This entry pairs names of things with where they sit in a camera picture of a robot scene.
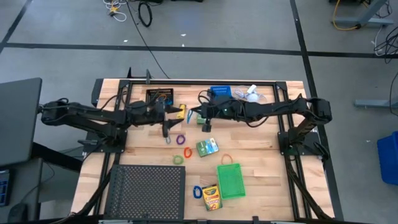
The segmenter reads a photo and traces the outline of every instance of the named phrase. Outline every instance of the green box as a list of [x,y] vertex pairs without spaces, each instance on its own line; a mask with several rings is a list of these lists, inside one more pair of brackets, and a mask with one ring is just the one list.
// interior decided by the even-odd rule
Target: green box
[[220,184],[221,199],[227,200],[246,196],[240,164],[218,165],[217,177]]
[[198,142],[197,149],[200,157],[218,152],[217,143],[213,138]]

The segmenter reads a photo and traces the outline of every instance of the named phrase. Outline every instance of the black perforated tray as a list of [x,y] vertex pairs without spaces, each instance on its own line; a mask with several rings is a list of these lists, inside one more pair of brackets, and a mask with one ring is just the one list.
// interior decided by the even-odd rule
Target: black perforated tray
[[183,220],[184,166],[114,165],[104,219]]

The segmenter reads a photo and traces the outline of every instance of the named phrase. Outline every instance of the green basket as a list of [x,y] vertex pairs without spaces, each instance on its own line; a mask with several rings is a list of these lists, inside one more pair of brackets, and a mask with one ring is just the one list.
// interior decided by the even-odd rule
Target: green basket
[[246,196],[240,164],[217,166],[218,183],[221,199],[232,199]]

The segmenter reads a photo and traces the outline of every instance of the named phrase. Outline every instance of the yellow cord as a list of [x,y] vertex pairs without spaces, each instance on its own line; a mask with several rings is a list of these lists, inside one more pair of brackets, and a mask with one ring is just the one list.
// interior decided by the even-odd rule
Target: yellow cord
[[335,27],[336,29],[342,30],[342,31],[349,31],[349,30],[355,30],[355,29],[357,29],[357,28],[358,28],[357,26],[354,26],[354,27],[351,27],[351,28],[340,28],[340,27],[338,27],[338,26],[336,25],[336,21],[335,21],[335,20],[336,20],[336,12],[337,12],[337,8],[338,8],[339,3],[340,3],[340,0],[337,0],[336,7],[335,7],[335,11],[334,11],[334,13],[333,13],[333,25],[334,25],[334,27]]

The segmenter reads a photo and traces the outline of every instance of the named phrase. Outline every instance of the gray floor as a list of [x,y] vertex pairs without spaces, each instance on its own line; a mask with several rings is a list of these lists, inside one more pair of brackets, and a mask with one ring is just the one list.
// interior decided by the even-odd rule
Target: gray floor
[[[372,52],[377,27],[340,32],[330,24],[333,5],[327,1],[296,2],[309,51]],[[24,3],[0,0],[0,39]],[[398,10],[396,1],[392,6]],[[289,0],[166,0],[152,9],[153,25],[148,29],[139,26],[152,46],[300,50]],[[339,14],[361,10],[363,6],[342,6]],[[398,14],[391,18],[398,22]],[[380,41],[392,28],[382,31]],[[100,0],[33,0],[9,42],[143,45],[130,18],[117,22],[108,17]],[[301,80],[309,96],[301,56],[154,53],[172,78]],[[353,100],[387,98],[398,60],[385,65],[381,59],[310,57],[310,63],[319,97],[332,105],[333,121],[326,125],[326,132],[345,220],[396,223],[398,187],[381,180],[376,141],[395,131],[398,119],[388,110],[357,109]],[[5,48],[0,54],[0,82],[41,77],[41,103],[68,97],[89,104],[95,78],[125,77],[128,67],[135,75],[145,74],[148,68],[156,78],[163,77],[149,52]],[[84,137],[83,131],[37,122],[35,140],[58,151],[79,146],[77,140]],[[40,201],[60,202],[55,203],[58,206],[44,204],[45,218],[65,215],[78,178],[58,167],[55,171],[55,177],[42,187]],[[43,178],[48,175],[45,167]]]

